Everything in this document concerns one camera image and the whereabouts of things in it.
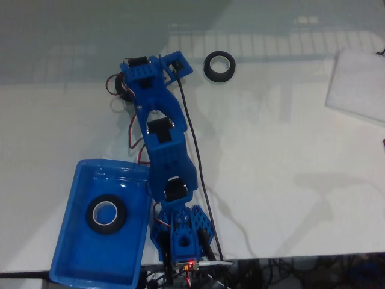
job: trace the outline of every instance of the white table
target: white table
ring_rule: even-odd
[[[385,250],[384,125],[324,105],[336,51],[384,48],[381,0],[57,2],[0,9],[0,272],[50,268],[79,160],[136,158],[119,62],[178,49],[226,258]],[[216,50],[226,84],[203,75]]]

